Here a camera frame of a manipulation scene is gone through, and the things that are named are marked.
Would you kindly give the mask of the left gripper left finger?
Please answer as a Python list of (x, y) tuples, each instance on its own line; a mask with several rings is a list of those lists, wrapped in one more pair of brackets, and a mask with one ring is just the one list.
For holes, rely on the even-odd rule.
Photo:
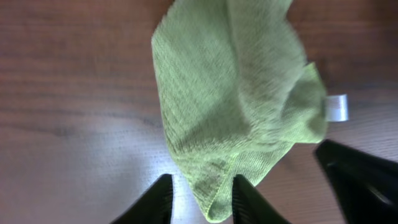
[(172, 175), (163, 174), (111, 224), (170, 224), (173, 199)]

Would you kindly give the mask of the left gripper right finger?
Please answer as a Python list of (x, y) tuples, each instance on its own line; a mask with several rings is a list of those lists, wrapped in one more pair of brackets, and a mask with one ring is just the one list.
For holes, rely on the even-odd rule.
[(233, 179), (231, 204), (234, 224), (290, 224), (241, 174)]

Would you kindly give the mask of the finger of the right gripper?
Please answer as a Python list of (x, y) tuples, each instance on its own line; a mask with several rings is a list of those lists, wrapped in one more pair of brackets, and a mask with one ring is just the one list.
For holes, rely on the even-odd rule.
[(397, 162), (329, 139), (315, 157), (347, 223), (397, 224)]

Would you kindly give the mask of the light green microfiber cloth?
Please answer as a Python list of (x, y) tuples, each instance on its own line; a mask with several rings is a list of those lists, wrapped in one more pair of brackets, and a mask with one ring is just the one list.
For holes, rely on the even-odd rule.
[(296, 144), (324, 140), (326, 90), (290, 0), (177, 0), (152, 36), (165, 140), (208, 222)]

